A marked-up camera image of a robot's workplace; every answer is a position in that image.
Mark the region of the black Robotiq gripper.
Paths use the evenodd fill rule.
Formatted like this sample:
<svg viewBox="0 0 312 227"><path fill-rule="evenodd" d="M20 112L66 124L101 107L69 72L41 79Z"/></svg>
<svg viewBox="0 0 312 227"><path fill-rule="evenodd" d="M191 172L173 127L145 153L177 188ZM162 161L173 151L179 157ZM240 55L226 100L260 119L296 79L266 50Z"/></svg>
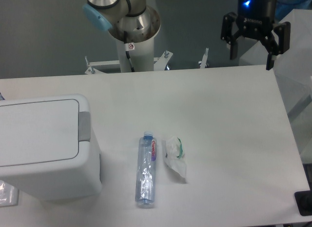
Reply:
<svg viewBox="0 0 312 227"><path fill-rule="evenodd" d="M277 0L238 0L237 12L223 17L220 38L230 46L230 60L238 54L240 36L258 40L268 52L266 70L274 66L274 58L290 48L291 23L274 24ZM238 30L233 34L233 25Z"/></svg>

